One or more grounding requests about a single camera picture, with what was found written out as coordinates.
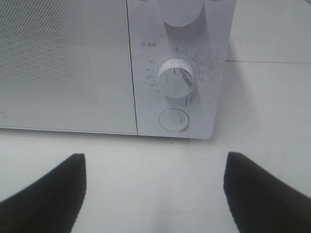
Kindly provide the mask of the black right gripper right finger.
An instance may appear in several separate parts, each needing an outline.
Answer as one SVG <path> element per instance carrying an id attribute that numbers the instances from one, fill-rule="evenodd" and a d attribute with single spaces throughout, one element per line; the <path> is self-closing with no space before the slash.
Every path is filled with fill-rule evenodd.
<path id="1" fill-rule="evenodd" d="M 311 199 L 254 161 L 229 152 L 224 193 L 241 233 L 309 233 Z"/>

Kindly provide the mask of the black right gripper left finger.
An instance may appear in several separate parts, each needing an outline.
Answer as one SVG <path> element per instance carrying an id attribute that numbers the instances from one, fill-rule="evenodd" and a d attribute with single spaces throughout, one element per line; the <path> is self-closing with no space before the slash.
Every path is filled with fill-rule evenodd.
<path id="1" fill-rule="evenodd" d="M 70 233 L 86 195 L 86 159 L 73 154 L 0 203 L 2 233 Z"/>

